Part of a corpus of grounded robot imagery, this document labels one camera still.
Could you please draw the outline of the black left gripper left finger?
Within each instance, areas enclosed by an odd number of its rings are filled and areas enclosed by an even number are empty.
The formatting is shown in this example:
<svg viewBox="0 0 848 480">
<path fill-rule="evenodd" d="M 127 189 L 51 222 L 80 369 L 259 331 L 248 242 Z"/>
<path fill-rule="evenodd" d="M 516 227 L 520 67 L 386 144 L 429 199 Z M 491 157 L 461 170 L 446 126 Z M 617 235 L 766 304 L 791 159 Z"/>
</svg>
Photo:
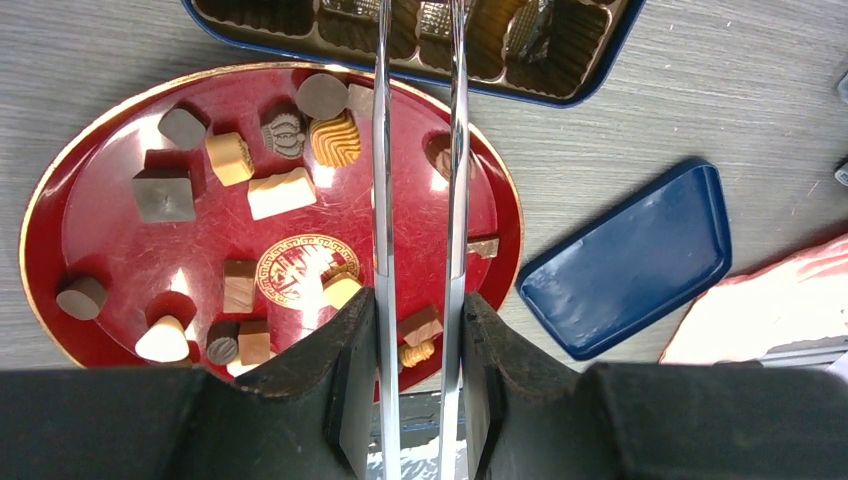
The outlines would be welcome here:
<svg viewBox="0 0 848 480">
<path fill-rule="evenodd" d="M 359 479 L 377 373 L 376 305 L 225 382 L 201 368 L 5 371 L 5 479 Z"/>
</svg>

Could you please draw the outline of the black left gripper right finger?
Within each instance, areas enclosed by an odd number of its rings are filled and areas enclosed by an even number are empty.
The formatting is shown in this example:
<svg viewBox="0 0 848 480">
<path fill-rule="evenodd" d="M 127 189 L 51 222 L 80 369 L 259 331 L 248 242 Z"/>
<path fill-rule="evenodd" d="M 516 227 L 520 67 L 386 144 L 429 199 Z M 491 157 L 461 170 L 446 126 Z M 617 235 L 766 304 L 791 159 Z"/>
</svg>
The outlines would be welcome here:
<svg viewBox="0 0 848 480">
<path fill-rule="evenodd" d="M 604 363 L 576 372 L 466 297 L 473 479 L 843 479 L 847 387 L 816 370 Z"/>
</svg>

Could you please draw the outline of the metal tongs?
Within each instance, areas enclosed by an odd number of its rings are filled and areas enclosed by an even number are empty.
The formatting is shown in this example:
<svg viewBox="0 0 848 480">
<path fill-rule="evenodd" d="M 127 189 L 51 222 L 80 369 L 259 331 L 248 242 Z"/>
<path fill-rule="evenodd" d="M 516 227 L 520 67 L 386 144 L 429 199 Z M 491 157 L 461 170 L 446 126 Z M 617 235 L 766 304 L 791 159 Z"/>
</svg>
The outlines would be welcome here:
<svg viewBox="0 0 848 480">
<path fill-rule="evenodd" d="M 450 4 L 452 32 L 451 172 L 449 178 L 449 224 L 447 273 L 442 334 L 441 401 L 439 415 L 438 476 L 456 476 L 456 443 L 460 396 L 461 323 L 467 274 L 469 221 L 470 128 L 468 110 L 468 62 L 466 56 L 465 4 Z M 397 479 L 401 472 L 400 403 L 397 354 L 397 306 L 395 242 L 392 205 L 390 147 L 391 4 L 383 1 L 378 14 L 372 112 L 374 174 L 375 298 L 379 331 L 380 408 L 384 476 Z"/>
</svg>

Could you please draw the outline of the white square chocolate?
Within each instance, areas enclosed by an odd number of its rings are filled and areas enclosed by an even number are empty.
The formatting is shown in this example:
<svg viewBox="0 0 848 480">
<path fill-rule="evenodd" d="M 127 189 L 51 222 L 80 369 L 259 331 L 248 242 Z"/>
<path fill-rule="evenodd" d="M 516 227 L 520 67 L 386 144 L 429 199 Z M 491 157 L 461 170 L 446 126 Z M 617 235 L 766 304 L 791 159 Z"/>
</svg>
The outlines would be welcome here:
<svg viewBox="0 0 848 480">
<path fill-rule="evenodd" d="M 315 186 L 308 170 L 304 167 L 250 180 L 247 199 L 254 220 L 286 213 L 317 202 Z"/>
</svg>

